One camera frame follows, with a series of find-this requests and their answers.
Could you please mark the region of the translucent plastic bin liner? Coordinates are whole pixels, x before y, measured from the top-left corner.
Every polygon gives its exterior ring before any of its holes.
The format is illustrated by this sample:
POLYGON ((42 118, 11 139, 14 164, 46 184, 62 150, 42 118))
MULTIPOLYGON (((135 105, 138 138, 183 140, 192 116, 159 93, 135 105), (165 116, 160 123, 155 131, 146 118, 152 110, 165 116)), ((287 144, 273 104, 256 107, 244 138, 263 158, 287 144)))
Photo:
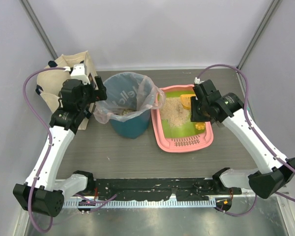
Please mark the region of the translucent plastic bin liner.
POLYGON ((107 100, 96 102, 95 119, 106 124, 110 120, 126 122, 146 111, 160 109, 166 101, 165 93, 146 75, 122 72, 103 82, 107 89, 107 100), (118 114, 124 109, 136 112, 126 116, 118 114))

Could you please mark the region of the teal trash bin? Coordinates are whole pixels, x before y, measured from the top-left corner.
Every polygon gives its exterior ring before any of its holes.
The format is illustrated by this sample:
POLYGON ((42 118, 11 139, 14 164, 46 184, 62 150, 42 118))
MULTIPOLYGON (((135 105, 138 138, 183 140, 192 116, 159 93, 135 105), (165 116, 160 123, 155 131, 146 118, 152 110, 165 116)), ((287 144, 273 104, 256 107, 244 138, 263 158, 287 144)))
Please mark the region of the teal trash bin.
POLYGON ((122 72, 103 82, 107 99, 96 102, 95 119, 110 123, 117 134, 136 139, 149 125, 157 95, 153 81, 142 74, 122 72))

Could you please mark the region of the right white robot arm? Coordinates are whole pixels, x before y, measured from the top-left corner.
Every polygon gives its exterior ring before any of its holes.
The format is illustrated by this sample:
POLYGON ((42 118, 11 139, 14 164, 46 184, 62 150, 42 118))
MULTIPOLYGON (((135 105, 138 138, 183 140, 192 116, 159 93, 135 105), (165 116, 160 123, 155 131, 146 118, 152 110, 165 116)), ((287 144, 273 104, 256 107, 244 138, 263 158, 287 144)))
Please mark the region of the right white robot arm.
POLYGON ((295 158, 288 158, 264 135, 234 93, 222 96, 211 80, 194 80, 191 97, 192 122, 219 122, 228 128, 253 158, 256 168, 223 168, 213 178, 226 188, 251 189, 267 199, 291 181, 295 175, 295 158))

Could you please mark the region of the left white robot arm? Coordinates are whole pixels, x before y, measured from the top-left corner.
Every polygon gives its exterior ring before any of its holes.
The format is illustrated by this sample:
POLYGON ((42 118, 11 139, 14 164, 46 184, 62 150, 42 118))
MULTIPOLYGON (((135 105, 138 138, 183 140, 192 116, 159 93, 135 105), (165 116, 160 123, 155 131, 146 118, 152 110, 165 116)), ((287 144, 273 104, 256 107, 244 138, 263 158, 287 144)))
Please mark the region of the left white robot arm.
POLYGON ((102 79, 95 76, 92 83, 78 79, 66 80, 61 88, 59 107, 51 116, 48 138, 42 153, 24 184, 16 184, 13 195, 28 212, 56 217, 66 200, 77 193, 95 189, 93 174, 75 171, 68 179, 56 183, 63 156, 87 114, 89 105, 107 99, 102 79))

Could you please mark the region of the orange litter scoop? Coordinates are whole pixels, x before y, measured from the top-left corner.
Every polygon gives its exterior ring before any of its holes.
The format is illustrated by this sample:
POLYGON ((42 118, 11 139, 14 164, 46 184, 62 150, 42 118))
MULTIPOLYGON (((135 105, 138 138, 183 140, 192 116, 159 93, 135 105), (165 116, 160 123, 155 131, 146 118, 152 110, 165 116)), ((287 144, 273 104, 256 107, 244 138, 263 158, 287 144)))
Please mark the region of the orange litter scoop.
MULTIPOLYGON (((195 97, 194 94, 182 94, 180 95, 180 101, 184 109, 191 110, 191 98, 195 97)), ((205 130, 206 123, 205 122, 197 122, 195 123, 195 128, 197 130, 205 130)))

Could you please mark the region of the pink litter box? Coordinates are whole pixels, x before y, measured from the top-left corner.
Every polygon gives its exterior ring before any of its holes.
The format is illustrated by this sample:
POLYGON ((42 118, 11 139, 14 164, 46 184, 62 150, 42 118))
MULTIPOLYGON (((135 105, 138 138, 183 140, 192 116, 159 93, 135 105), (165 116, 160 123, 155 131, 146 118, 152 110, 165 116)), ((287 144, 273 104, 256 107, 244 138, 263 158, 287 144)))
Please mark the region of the pink litter box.
POLYGON ((161 90, 165 105, 151 111, 152 126, 158 146, 165 152, 184 153, 204 149, 213 142, 209 122, 191 122, 190 110, 183 107, 180 96, 193 96, 192 85, 175 85, 161 90))

